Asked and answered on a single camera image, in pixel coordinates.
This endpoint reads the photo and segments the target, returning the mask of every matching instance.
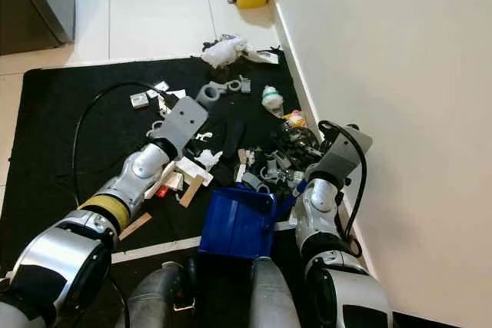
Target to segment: yellow band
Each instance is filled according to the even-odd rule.
[[[89,205],[93,205],[96,207],[102,207],[106,209],[108,212],[113,214],[113,216],[118,221],[120,226],[120,232],[123,231],[128,224],[130,223],[130,214],[128,213],[127,208],[120,203],[115,198],[108,195],[96,195],[91,197],[89,200],[84,202],[77,209],[83,209],[84,207],[88,207]]]

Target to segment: white tile floor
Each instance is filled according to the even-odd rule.
[[[199,55],[203,41],[222,33],[242,35],[256,48],[279,44],[268,7],[239,11],[227,0],[76,0],[76,8],[73,45],[0,57],[0,204],[26,71]]]

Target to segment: wire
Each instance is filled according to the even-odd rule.
[[[359,143],[354,139],[354,137],[347,132],[344,128],[340,127],[338,124],[335,124],[330,121],[320,121],[317,126],[320,128],[320,130],[323,131],[323,128],[325,126],[330,126],[340,132],[342,135],[344,135],[347,140],[350,141],[352,145],[354,145],[354,148],[359,155],[359,158],[361,159],[361,181],[359,183],[359,190],[357,192],[357,197],[355,198],[355,203],[354,203],[354,209],[352,210],[352,214],[348,218],[347,226],[345,227],[345,231],[343,234],[343,238],[346,241],[353,242],[355,238],[350,235],[351,233],[351,228],[352,225],[354,224],[355,217],[357,216],[357,212],[359,211],[359,207],[361,206],[361,200],[362,200],[362,195],[364,194],[364,188],[366,186],[366,180],[367,180],[367,162],[366,162],[366,157],[364,155],[364,152],[361,149],[361,146]],[[360,250],[360,244],[357,241],[357,247],[359,248],[360,254],[362,254]]]
[[[121,291],[121,288],[119,285],[117,285],[115,278],[110,274],[108,275],[108,279],[111,282],[111,285],[115,289],[116,293],[118,294],[118,297],[120,298],[121,305],[123,305],[123,315],[125,316],[125,328],[130,328],[130,310],[128,308],[128,303],[125,299],[125,295],[123,294],[123,291]]]
[[[80,133],[80,127],[82,126],[82,123],[84,122],[85,117],[87,117],[87,114],[91,111],[91,109],[95,106],[95,104],[101,99],[103,96],[105,96],[107,93],[117,89],[121,88],[123,86],[140,86],[147,88],[149,90],[153,90],[157,92],[159,95],[163,93],[163,91],[158,90],[151,84],[145,84],[143,82],[123,82],[121,84],[113,84],[112,86],[106,88],[105,90],[101,91],[99,94],[97,94],[92,101],[87,105],[85,108],[84,112],[80,116],[80,118],[77,121],[77,124],[75,126],[75,133],[74,133],[74,142],[71,147],[71,172],[73,176],[73,181],[74,181],[74,192],[75,192],[75,200],[77,201],[77,205],[80,205],[80,191],[78,189],[78,181],[77,181],[77,146],[78,146],[78,136]]]

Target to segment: blue container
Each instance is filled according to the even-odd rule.
[[[273,231],[264,229],[276,207],[273,194],[236,188],[215,190],[198,250],[246,259],[270,256]]]

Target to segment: red object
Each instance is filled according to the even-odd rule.
[[[166,196],[166,193],[169,191],[169,187],[166,186],[160,186],[157,192],[155,193],[159,197],[164,197]]]

